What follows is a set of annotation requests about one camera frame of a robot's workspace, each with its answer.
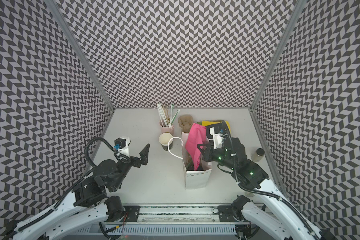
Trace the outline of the magenta paper napkin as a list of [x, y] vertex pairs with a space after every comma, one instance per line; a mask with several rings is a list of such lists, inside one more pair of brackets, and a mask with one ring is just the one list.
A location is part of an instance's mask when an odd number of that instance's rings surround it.
[[204, 144], [206, 141], [207, 141], [207, 128], [205, 126], [194, 123], [190, 129], [185, 148], [193, 160], [195, 171], [200, 166], [201, 152], [198, 149], [198, 145]]

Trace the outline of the cartoon animal paper gift bag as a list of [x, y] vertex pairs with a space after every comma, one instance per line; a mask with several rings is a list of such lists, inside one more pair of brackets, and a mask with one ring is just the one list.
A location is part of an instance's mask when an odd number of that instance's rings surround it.
[[[181, 143], [181, 154], [172, 152], [171, 145], [173, 145], [174, 142]], [[182, 138], [172, 137], [167, 143], [167, 149], [170, 155], [182, 161], [184, 185], [186, 190], [197, 190], [207, 186], [208, 180], [212, 173], [211, 164], [200, 160], [199, 164], [197, 165], [198, 168], [195, 169], [194, 161], [186, 150], [185, 142]]]

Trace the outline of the green straw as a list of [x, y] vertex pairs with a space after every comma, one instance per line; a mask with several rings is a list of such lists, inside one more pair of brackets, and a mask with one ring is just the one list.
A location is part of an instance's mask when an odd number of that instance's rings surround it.
[[169, 123], [169, 127], [171, 127], [171, 126], [173, 125], [173, 123], [174, 123], [174, 121], [175, 121], [175, 119], [176, 119], [176, 117], [177, 117], [177, 115], [178, 115], [179, 112], [180, 112], [180, 109], [178, 109], [178, 110], [175, 112], [175, 115], [171, 118], [171, 121], [170, 121], [170, 123]]

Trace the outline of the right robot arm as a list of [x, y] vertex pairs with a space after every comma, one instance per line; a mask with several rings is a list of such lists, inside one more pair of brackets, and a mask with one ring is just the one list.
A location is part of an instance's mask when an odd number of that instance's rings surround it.
[[240, 195], [231, 204], [237, 221], [249, 221], [276, 240], [334, 240], [329, 230], [321, 230], [310, 222], [283, 195], [257, 163], [248, 159], [246, 149], [238, 138], [215, 134], [213, 143], [199, 144], [205, 162], [216, 162], [232, 170], [230, 173], [239, 188], [258, 197], [271, 211], [261, 210], [249, 198]]

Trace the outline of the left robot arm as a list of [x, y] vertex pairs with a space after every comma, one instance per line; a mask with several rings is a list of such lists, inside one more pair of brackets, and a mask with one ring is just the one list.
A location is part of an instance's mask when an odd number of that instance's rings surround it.
[[[90, 157], [90, 146], [101, 141], [116, 157], [95, 164]], [[120, 197], [109, 196], [122, 186], [131, 168], [140, 168], [149, 161], [150, 145], [138, 157], [130, 155], [129, 138], [121, 137], [110, 144], [104, 138], [91, 139], [84, 148], [85, 159], [92, 167], [47, 209], [23, 221], [10, 221], [6, 226], [6, 240], [58, 240], [82, 227], [98, 224], [103, 235], [111, 239], [103, 224], [124, 224], [128, 211]]]

